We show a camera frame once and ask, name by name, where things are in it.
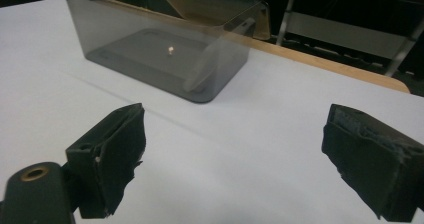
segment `plastic container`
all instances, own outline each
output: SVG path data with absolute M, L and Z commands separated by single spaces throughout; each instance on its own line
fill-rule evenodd
M 183 97 L 211 101 L 269 38 L 261 0 L 67 0 L 88 60 Z

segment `gray translucent bin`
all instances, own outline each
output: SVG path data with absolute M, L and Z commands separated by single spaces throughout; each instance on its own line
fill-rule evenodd
M 211 101 L 269 38 L 261 0 L 67 0 L 96 62 L 193 102 Z

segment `open box lid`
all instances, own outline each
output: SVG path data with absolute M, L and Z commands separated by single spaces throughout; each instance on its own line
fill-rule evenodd
M 220 26 L 251 12 L 256 22 L 254 38 L 270 38 L 268 4 L 262 0 L 166 0 L 181 18 L 193 23 Z

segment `table surface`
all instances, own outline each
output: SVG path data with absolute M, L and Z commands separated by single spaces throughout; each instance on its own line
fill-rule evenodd
M 1 8 L 0 23 L 1 193 L 28 165 L 65 163 L 112 110 L 146 109 L 144 162 L 117 212 L 77 223 L 385 223 L 321 153 L 330 105 L 424 143 L 423 98 L 256 49 L 199 105 L 85 60 L 65 0 Z

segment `white table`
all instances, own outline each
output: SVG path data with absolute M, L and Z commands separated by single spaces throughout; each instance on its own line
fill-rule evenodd
M 142 102 L 147 149 L 116 214 L 77 223 L 384 223 L 321 153 L 331 103 L 424 143 L 424 99 L 252 49 L 208 104 L 84 59 L 65 0 L 0 9 L 0 192 L 66 162 L 112 110 Z M 423 223 L 418 210 L 414 223 Z

